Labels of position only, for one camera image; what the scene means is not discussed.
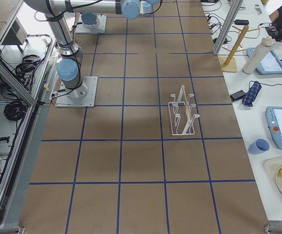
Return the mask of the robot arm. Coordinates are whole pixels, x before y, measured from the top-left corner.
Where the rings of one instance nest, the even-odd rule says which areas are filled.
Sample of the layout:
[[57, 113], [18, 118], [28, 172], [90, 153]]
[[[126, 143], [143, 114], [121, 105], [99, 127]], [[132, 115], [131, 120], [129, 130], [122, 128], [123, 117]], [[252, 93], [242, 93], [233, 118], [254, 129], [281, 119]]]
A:
[[82, 13], [81, 21], [83, 26], [87, 29], [97, 28], [100, 24], [97, 14], [92, 12]]
[[26, 0], [25, 3], [45, 15], [57, 39], [62, 61], [56, 71], [69, 99], [84, 98], [89, 87], [81, 77], [82, 49], [71, 35], [64, 14], [68, 12], [92, 16], [95, 13], [112, 13], [122, 14], [131, 20], [140, 16], [141, 10], [139, 0]]

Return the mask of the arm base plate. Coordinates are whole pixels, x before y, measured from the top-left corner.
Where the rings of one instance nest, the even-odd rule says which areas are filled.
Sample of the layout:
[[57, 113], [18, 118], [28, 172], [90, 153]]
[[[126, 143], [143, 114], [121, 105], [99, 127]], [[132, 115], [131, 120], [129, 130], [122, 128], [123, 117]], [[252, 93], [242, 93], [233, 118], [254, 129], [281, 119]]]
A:
[[106, 29], [106, 15], [96, 13], [82, 13], [78, 20], [76, 34], [104, 34]]
[[68, 95], [70, 90], [62, 92], [56, 98], [55, 106], [57, 108], [81, 108], [94, 107], [98, 77], [81, 77], [82, 85], [73, 90]]

